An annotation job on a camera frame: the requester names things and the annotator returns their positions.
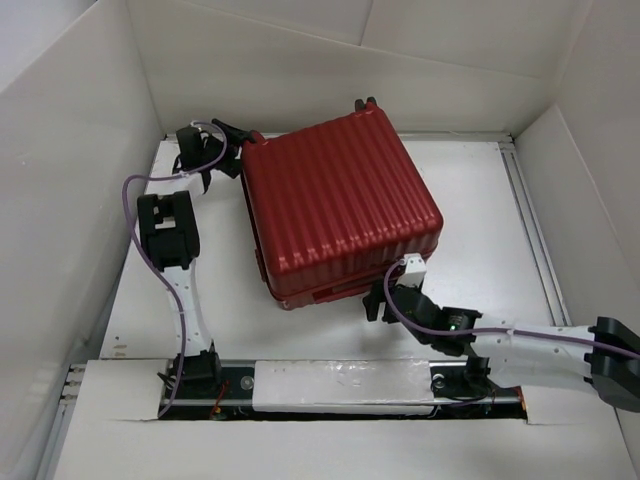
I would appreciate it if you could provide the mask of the red hard-shell suitcase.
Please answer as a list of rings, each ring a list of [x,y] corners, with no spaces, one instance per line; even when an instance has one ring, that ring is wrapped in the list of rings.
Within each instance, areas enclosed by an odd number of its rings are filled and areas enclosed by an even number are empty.
[[[284,310],[368,291],[406,254],[428,259],[444,217],[376,100],[242,147],[263,281]]]

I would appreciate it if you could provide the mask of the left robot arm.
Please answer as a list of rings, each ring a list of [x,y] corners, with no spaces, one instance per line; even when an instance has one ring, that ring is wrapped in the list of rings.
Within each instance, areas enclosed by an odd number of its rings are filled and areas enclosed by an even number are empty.
[[[213,171],[232,179],[240,175],[242,147],[254,143],[256,133],[213,119],[191,122],[176,132],[176,140],[171,172],[151,177],[158,191],[136,200],[138,251],[167,291],[176,330],[176,357],[159,375],[173,400],[212,396],[224,384],[196,285],[201,245],[194,200],[208,192]]]

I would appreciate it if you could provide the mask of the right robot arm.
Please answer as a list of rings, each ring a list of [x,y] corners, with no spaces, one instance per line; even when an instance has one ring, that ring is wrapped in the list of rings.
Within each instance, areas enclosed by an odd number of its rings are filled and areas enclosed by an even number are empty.
[[[464,366],[437,368],[431,390],[460,406],[525,386],[582,391],[639,410],[639,337],[617,319],[592,326],[519,327],[477,310],[440,307],[416,286],[376,281],[364,297],[368,321],[399,323],[422,345]]]

